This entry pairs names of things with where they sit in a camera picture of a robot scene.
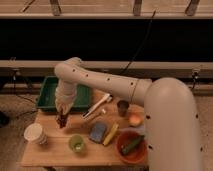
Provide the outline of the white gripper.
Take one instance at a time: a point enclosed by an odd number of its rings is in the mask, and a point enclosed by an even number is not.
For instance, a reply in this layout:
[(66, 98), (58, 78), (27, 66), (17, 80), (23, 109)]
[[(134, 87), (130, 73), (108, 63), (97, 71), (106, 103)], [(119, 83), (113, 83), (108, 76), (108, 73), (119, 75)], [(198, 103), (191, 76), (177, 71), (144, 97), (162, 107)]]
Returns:
[(59, 114), (67, 115), (70, 112), (73, 106), (73, 103), (69, 100), (56, 99), (55, 105), (56, 105), (57, 112)]

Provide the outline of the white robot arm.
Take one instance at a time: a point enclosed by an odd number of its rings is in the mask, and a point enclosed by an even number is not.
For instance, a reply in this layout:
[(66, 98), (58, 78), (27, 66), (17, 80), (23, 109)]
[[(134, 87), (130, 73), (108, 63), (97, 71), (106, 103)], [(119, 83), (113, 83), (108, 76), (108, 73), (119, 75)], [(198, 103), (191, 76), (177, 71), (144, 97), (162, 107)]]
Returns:
[(70, 111), (78, 84), (144, 108), (149, 171), (204, 171), (199, 114), (190, 88), (166, 77), (156, 81), (93, 72), (73, 57), (58, 63), (56, 108)]

